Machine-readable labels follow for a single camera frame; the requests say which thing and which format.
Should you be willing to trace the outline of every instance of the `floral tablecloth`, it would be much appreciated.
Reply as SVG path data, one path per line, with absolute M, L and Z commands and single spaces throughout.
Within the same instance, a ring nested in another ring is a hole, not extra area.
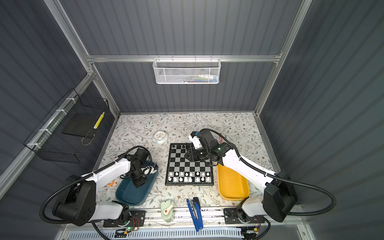
M 222 133 L 236 144 L 240 153 L 255 163 L 272 170 L 269 157 L 252 113 L 197 113 L 197 114 L 137 114 L 121 115 L 108 144 L 100 167 L 110 163 L 127 149 L 141 145 L 152 154 L 159 165 L 159 174 L 145 202 L 134 208 L 159 208 L 160 202 L 173 199 L 176 207 L 186 207 L 186 198 L 199 197 L 201 206 L 237 205 L 239 201 L 224 200 L 217 186 L 217 168 L 214 167 L 214 186 L 165 186 L 169 144 L 189 142 L 192 131 L 211 128 Z M 152 141 L 153 134 L 162 130 L 168 133 L 166 143 Z M 121 182 L 116 178 L 97 193 L 97 200 L 115 200 L 115 191 Z M 262 193 L 250 183 L 250 196 Z

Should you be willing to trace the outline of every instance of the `blue stapler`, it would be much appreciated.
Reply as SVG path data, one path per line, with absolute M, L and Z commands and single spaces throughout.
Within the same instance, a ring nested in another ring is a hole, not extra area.
M 189 202 L 189 199 L 187 199 L 187 204 L 189 212 L 191 212 L 193 224 L 195 225 L 195 229 L 198 232 L 200 229 L 203 228 L 203 219 L 201 218 L 199 199 L 197 197 L 194 197 L 192 200 L 192 205 Z

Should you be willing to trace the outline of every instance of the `yellow plastic bin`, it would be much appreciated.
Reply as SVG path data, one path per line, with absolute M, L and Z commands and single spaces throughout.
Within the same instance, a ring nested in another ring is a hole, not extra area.
M 249 196 L 248 180 L 226 166 L 217 166 L 218 192 L 225 200 L 241 201 Z

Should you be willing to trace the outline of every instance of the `gray wall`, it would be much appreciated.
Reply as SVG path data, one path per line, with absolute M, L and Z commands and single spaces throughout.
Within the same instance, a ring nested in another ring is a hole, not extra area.
M 43 1 L 0 1 L 0 36 L 2 173 L 23 149 L 23 141 L 86 72 Z M 93 84 L 84 94 L 100 96 Z M 113 121 L 107 112 L 81 164 L 31 160 L 0 200 L 1 239 L 55 237 L 59 226 L 40 220 L 40 205 L 68 176 L 92 170 Z
M 275 55 L 299 0 L 62 1 L 91 55 Z M 273 63 L 223 63 L 220 83 L 161 85 L 148 63 L 95 63 L 121 112 L 254 110 Z
M 121 112 L 254 110 L 273 63 L 222 63 L 218 84 L 157 84 L 152 63 L 95 63 Z
M 66 0 L 91 55 L 278 54 L 299 0 Z
M 43 1 L 0 1 L 0 173 L 86 71 Z
M 338 203 L 310 219 L 316 239 L 382 239 L 384 1 L 319 1 L 261 119 L 282 170 Z M 304 210 L 329 200 L 297 187 Z

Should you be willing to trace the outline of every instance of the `chessboard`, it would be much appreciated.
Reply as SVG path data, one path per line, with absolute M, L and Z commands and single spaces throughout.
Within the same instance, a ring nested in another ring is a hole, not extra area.
M 192 143 L 170 144 L 165 185 L 214 185 L 212 162 L 190 162 L 184 157 L 190 147 Z

